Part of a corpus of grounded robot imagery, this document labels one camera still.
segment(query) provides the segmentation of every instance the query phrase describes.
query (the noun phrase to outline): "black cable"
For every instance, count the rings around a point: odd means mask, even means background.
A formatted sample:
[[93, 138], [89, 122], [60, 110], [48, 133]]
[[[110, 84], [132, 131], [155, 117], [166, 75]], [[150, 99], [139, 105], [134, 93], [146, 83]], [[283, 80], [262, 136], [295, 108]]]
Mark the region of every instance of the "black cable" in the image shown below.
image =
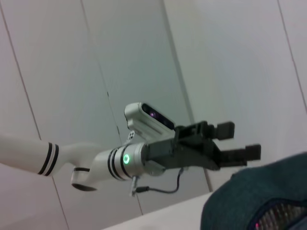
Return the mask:
[[143, 193], [143, 192], [147, 192], [147, 191], [154, 191], [154, 192], [159, 192], [159, 193], [165, 193], [165, 194], [173, 194], [175, 192], [178, 191], [179, 189], [179, 180], [180, 180], [180, 176], [183, 173], [183, 168], [181, 168], [178, 172], [178, 176], [177, 176], [177, 187], [176, 189], [172, 190], [172, 191], [166, 191], [166, 190], [162, 190], [162, 189], [158, 189], [158, 188], [151, 188], [149, 186], [144, 186], [144, 187], [137, 187], [135, 189], [136, 193]]

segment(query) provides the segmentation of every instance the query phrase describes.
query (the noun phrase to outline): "fabric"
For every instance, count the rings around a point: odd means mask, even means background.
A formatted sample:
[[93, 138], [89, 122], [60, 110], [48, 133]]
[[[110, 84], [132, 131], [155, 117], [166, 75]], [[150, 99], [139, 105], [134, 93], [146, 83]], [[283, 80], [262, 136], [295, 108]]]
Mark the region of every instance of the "fabric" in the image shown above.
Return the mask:
[[[289, 215], [295, 215], [289, 218], [283, 206], [289, 208]], [[307, 153], [302, 153], [234, 174], [206, 202], [201, 229], [293, 229], [302, 215], [306, 215], [306, 207]], [[262, 220], [266, 219], [270, 220], [265, 222], [267, 228], [259, 228], [262, 227], [260, 224], [264, 225]]]

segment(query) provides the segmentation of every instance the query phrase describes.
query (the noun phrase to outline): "white wall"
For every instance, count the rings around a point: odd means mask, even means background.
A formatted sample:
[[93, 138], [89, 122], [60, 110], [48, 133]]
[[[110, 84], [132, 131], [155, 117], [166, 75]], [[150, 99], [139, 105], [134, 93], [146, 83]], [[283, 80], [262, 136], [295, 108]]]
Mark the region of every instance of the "white wall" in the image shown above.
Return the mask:
[[[190, 124], [162, 1], [84, 0], [83, 3], [121, 140], [125, 141], [129, 133], [123, 111], [133, 102], [148, 102], [176, 124]], [[146, 176], [140, 185], [172, 189], [177, 174], [178, 170], [171, 170], [159, 178]], [[200, 168], [190, 168], [180, 182], [180, 190], [172, 196], [139, 194], [142, 212], [209, 192]]]
[[301, 84], [302, 93], [307, 100], [307, 2], [279, 0], [283, 14], [285, 31]]
[[[300, 31], [296, 50], [306, 55], [302, 16], [306, 4], [283, 4], [292, 6], [285, 9], [288, 15], [296, 14], [285, 21], [294, 28], [290, 30], [296, 30], [292, 37]], [[232, 148], [260, 143], [261, 161], [250, 165], [306, 150], [306, 111], [278, 2], [165, 0], [165, 7], [195, 120], [236, 124], [235, 140], [219, 145]], [[304, 55], [297, 54], [302, 78], [306, 74]], [[236, 171], [210, 172], [213, 189]]]
[[[0, 12], [0, 132], [39, 138]], [[0, 165], [1, 230], [67, 230], [52, 178]]]

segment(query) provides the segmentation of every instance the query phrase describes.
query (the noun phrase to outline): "white robotic arm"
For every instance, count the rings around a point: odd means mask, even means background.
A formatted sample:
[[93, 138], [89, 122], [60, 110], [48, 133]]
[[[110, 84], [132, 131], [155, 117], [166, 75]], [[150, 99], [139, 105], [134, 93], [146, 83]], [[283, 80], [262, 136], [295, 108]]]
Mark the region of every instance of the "white robotic arm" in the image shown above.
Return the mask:
[[[128, 128], [133, 131], [121, 147], [103, 150], [91, 143], [61, 147], [40, 140], [0, 135], [0, 163], [43, 176], [52, 176], [64, 164], [71, 163], [75, 166], [72, 186], [94, 191], [98, 182], [112, 178], [132, 179], [135, 190], [137, 179], [144, 173], [158, 176], [167, 169], [188, 166], [219, 170], [260, 159], [260, 145], [230, 151], [218, 149], [212, 139], [233, 138], [231, 122], [217, 128], [207, 122], [175, 128], [170, 119], [144, 103], [128, 105], [125, 116]], [[134, 131], [145, 141], [130, 144]]]

